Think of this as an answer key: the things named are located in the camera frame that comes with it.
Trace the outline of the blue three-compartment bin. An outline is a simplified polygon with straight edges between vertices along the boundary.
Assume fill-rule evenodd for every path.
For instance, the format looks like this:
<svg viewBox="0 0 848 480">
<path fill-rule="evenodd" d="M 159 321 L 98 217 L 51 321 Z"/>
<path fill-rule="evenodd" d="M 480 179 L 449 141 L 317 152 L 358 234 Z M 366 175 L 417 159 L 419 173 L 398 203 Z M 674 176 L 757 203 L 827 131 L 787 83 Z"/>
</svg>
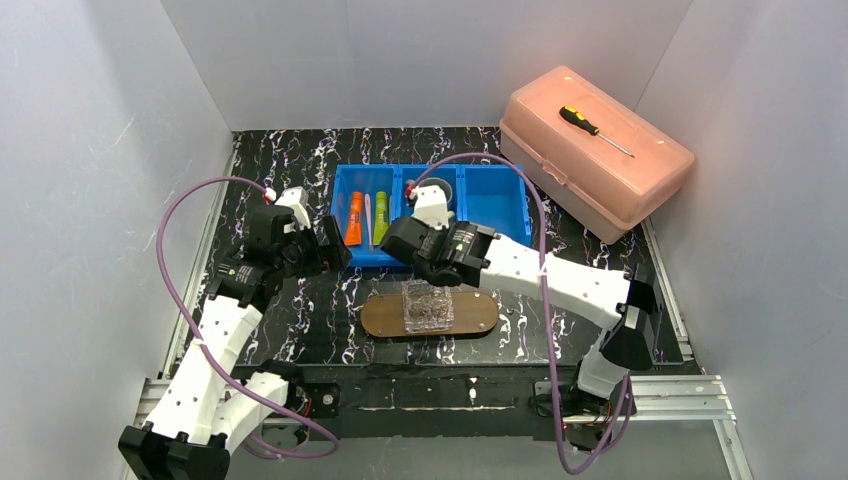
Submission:
<svg viewBox="0 0 848 480">
<path fill-rule="evenodd" d="M 330 213 L 336 217 L 341 234 L 347 228 L 347 214 L 353 191 L 368 193 L 372 201 L 378 191 L 390 198 L 389 220 L 412 216 L 411 201 L 406 197 L 409 183 L 416 180 L 427 167 L 416 164 L 351 164 L 340 165 L 335 174 L 335 186 Z M 504 165 L 446 164 L 431 172 L 428 177 L 440 177 L 453 187 L 452 209 L 455 221 L 469 221 L 494 229 L 524 245 L 532 244 L 531 222 L 528 212 L 526 187 L 519 175 Z M 366 219 L 362 214 L 362 243 L 350 246 L 350 266 L 353 268 L 401 268 L 403 265 L 374 247 L 370 253 L 366 245 Z"/>
</svg>

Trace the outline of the grey-blue ceramic mug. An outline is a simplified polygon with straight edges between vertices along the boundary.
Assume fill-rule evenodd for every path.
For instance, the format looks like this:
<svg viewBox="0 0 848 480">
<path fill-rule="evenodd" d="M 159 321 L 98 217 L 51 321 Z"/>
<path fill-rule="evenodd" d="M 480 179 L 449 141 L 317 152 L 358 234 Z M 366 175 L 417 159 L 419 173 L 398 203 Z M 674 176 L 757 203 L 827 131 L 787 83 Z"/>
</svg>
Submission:
<svg viewBox="0 0 848 480">
<path fill-rule="evenodd" d="M 455 211 L 452 209 L 452 201 L 453 201 L 453 187 L 451 184 L 440 178 L 440 177 L 428 177 L 423 179 L 416 185 L 417 188 L 429 188 L 429 187 L 439 187 L 443 192 L 446 201 L 446 215 L 448 218 L 453 218 L 456 216 Z M 435 207 L 433 200 L 427 200 L 423 207 L 416 206 L 416 199 L 411 199 L 411 206 L 413 208 L 413 216 L 422 217 L 424 213 L 434 213 Z"/>
</svg>

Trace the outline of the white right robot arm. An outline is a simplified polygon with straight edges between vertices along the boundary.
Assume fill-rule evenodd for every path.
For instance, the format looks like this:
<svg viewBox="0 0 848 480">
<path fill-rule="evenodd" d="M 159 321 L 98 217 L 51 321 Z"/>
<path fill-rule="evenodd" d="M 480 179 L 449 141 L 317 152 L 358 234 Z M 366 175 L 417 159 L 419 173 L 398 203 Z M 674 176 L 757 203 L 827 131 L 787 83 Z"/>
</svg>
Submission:
<svg viewBox="0 0 848 480">
<path fill-rule="evenodd" d="M 582 393 L 607 399 L 628 372 L 654 363 L 662 297 L 650 275 L 567 261 L 465 221 L 436 229 L 402 216 L 380 247 L 434 286 L 508 290 L 591 321 L 601 334 L 579 364 Z"/>
</svg>

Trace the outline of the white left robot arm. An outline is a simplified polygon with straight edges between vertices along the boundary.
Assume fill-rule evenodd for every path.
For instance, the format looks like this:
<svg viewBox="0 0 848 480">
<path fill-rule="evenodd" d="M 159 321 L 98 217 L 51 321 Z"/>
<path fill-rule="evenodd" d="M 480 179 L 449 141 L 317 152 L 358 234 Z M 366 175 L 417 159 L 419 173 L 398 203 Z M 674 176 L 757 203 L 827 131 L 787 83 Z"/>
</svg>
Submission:
<svg viewBox="0 0 848 480">
<path fill-rule="evenodd" d="M 231 376 L 249 334 L 289 278 L 345 269 L 352 254 L 336 219 L 325 215 L 321 242 L 301 207 L 264 205 L 248 237 L 222 260 L 177 373 L 141 426 L 118 449 L 139 479 L 223 479 L 232 453 L 303 383 L 291 362 L 267 360 L 246 382 Z"/>
</svg>

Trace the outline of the clear plastic toothbrush holder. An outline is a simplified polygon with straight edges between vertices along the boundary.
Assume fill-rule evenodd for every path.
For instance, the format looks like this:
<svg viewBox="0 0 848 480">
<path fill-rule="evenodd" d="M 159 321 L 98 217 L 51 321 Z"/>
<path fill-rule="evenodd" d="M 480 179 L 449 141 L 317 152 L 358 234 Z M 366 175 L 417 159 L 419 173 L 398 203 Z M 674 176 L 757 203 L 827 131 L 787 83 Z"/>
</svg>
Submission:
<svg viewBox="0 0 848 480">
<path fill-rule="evenodd" d="M 452 291 L 448 287 L 423 280 L 405 281 L 401 284 L 401 298 L 407 334 L 445 331 L 454 326 Z"/>
</svg>

